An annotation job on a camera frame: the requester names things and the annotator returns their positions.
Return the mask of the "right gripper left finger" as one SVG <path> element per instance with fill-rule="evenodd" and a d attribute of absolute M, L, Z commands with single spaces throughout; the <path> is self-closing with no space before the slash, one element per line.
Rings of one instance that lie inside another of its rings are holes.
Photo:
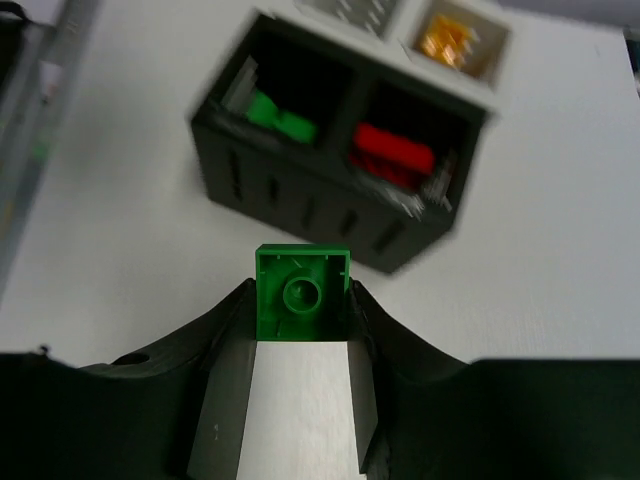
<path fill-rule="evenodd" d="M 1 357 L 5 479 L 233 479 L 256 354 L 256 285 L 110 364 Z"/>

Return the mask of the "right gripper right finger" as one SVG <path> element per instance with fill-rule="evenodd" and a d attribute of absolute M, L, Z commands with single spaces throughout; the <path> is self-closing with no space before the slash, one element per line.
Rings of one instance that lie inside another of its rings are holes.
<path fill-rule="evenodd" d="M 633 359 L 462 362 L 347 296 L 359 471 L 369 479 L 635 479 Z"/>

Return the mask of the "dark green lego brick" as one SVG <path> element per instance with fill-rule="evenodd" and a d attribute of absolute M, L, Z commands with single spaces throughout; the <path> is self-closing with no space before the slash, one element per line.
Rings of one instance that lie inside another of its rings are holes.
<path fill-rule="evenodd" d="M 350 265 L 344 246 L 261 245 L 255 252 L 256 338 L 344 341 Z"/>

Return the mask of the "red arched lego brick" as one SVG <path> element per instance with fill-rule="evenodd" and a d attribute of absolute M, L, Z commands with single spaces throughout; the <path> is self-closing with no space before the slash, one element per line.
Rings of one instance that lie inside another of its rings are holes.
<path fill-rule="evenodd" d="M 412 192 L 420 189 L 436 163 L 429 146 L 368 123 L 357 126 L 349 160 L 360 170 Z"/>

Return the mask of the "green square lego brick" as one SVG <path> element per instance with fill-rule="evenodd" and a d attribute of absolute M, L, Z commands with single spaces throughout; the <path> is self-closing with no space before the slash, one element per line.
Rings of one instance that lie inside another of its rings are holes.
<path fill-rule="evenodd" d="M 280 111 L 274 128 L 299 143 L 312 144 L 316 138 L 317 125 L 293 112 Z"/>

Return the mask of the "yellow flower lego piece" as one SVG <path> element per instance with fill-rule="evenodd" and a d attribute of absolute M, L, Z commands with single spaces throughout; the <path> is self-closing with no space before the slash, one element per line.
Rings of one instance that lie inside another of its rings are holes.
<path fill-rule="evenodd" d="M 450 16 L 436 14 L 420 35 L 418 49 L 442 65 L 461 70 L 478 41 L 475 29 Z"/>

